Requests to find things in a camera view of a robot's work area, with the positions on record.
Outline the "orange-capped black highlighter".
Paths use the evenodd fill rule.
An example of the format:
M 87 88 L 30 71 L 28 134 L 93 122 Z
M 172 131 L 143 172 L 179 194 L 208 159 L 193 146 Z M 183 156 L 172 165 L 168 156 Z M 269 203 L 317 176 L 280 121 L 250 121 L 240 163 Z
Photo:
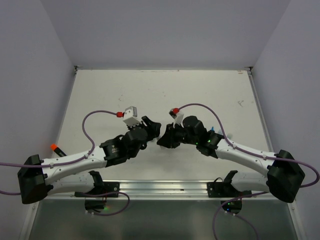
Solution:
M 59 157 L 66 157 L 67 155 L 56 145 L 56 144 L 51 144 L 50 145 L 51 150 L 58 155 Z

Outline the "green translucent pen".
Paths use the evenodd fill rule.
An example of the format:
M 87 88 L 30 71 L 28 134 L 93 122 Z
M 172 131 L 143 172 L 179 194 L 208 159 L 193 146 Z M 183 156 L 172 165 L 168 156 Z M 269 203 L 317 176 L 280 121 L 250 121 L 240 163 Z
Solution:
M 233 137 L 233 134 L 232 134 L 232 133 L 228 133 L 226 136 L 227 136 L 229 139 L 231 139 L 231 138 Z

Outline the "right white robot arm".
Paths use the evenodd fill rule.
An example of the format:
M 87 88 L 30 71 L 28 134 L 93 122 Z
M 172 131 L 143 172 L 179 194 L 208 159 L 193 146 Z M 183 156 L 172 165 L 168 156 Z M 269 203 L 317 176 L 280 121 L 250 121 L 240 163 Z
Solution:
M 204 156 L 232 161 L 253 170 L 231 170 L 222 182 L 211 182 L 210 187 L 219 197 L 240 197 L 257 191 L 292 203 L 305 178 L 289 152 L 264 152 L 237 145 L 222 134 L 207 130 L 196 116 L 186 117 L 181 124 L 167 124 L 164 135 L 157 141 L 157 145 L 168 149 L 180 144 L 194 145 Z

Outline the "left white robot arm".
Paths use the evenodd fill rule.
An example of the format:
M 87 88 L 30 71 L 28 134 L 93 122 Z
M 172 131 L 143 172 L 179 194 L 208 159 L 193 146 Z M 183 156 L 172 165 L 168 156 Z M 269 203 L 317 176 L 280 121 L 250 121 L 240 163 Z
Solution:
M 47 196 L 76 192 L 80 195 L 99 196 L 105 193 L 98 169 L 123 164 L 135 158 L 147 143 L 160 135 L 161 123 L 143 116 L 133 123 L 125 120 L 128 131 L 115 138 L 94 145 L 90 150 L 58 158 L 27 158 L 17 173 L 21 201 L 33 204 Z

